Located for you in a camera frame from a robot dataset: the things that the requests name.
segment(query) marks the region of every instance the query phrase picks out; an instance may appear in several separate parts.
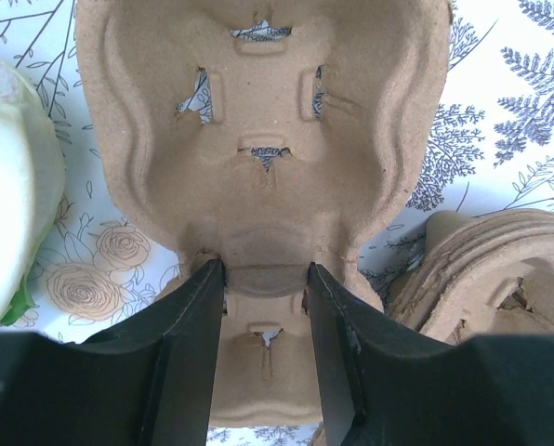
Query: white patterned background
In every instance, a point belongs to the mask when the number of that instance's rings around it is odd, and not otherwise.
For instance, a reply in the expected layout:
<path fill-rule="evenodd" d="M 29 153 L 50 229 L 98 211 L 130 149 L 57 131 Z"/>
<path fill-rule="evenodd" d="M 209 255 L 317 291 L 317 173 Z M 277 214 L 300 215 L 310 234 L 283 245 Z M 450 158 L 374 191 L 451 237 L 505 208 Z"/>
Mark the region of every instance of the white patterned background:
<path fill-rule="evenodd" d="M 58 222 L 31 273 L 36 307 L 0 330 L 38 330 L 63 342 L 81 342 L 146 307 L 178 274 L 176 256 L 112 205 L 77 66 L 74 6 L 0 0 L 0 57 L 33 80 L 68 168 Z M 403 211 L 361 252 L 361 269 L 385 303 L 390 282 L 421 261 L 432 212 L 554 212 L 554 0 L 456 0 L 454 8 L 448 81 L 423 174 Z M 178 110 L 204 119 L 211 109 L 204 75 L 194 87 L 196 100 Z M 268 156 L 259 154 L 269 164 Z M 207 444 L 307 444 L 315 428 L 211 427 Z"/>

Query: fern leaf print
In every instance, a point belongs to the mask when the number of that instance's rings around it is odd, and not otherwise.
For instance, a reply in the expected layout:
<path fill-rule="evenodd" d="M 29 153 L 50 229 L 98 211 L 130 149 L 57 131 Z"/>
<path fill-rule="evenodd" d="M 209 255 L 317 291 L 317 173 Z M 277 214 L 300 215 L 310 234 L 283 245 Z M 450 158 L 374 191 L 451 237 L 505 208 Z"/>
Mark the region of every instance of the fern leaf print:
<path fill-rule="evenodd" d="M 529 19 L 554 34 L 554 1 L 519 0 L 519 4 Z M 554 49 L 541 56 L 505 47 L 501 54 L 510 70 L 527 81 L 532 94 L 498 100 L 514 119 L 495 125 L 495 132 L 501 136 L 495 143 L 495 167 L 512 160 L 531 144 L 546 146 L 554 135 Z"/>
<path fill-rule="evenodd" d="M 361 271 L 382 299 L 385 309 L 387 309 L 391 300 L 390 287 L 392 283 L 406 271 L 421 264 L 424 258 L 425 246 L 426 233 L 420 228 L 416 234 L 403 235 L 395 241 L 387 241 L 387 244 L 383 247 L 394 252 L 395 260 L 389 262 L 386 267 L 379 272 L 373 272 L 370 269 Z"/>
<path fill-rule="evenodd" d="M 458 11 L 456 1 L 453 11 Z M 494 28 L 478 37 L 475 27 L 455 17 L 449 35 L 449 71 L 464 60 Z M 475 174 L 476 160 L 483 159 L 479 144 L 484 136 L 477 124 L 485 112 L 462 104 L 439 105 L 426 146 L 422 174 L 406 206 L 429 212 L 444 202 L 443 191 L 457 177 Z"/>

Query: rose print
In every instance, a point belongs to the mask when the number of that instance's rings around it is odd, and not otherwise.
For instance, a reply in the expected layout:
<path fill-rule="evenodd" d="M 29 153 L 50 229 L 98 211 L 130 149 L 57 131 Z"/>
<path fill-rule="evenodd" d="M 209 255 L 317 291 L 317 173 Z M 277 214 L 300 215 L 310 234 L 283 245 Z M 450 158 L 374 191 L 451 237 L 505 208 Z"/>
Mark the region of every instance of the rose print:
<path fill-rule="evenodd" d="M 132 269 L 149 257 L 151 245 L 133 226 L 107 228 L 96 241 L 96 267 L 104 271 Z"/>
<path fill-rule="evenodd" d="M 83 263 L 60 265 L 47 280 L 50 298 L 63 311 L 103 321 L 123 304 L 123 290 Z"/>

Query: green leaf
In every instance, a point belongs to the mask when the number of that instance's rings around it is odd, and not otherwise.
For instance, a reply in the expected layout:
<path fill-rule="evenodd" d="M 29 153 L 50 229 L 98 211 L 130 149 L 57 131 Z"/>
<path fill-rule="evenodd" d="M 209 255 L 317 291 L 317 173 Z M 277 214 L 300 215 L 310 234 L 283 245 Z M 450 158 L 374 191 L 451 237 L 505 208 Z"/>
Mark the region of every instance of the green leaf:
<path fill-rule="evenodd" d="M 27 275 L 24 275 L 20 281 L 19 290 L 13 295 L 10 304 L 8 304 L 7 313 L 0 320 L 0 325 L 12 325 L 25 314 L 25 311 L 35 307 L 35 302 L 33 302 L 32 295 L 27 288 Z"/>

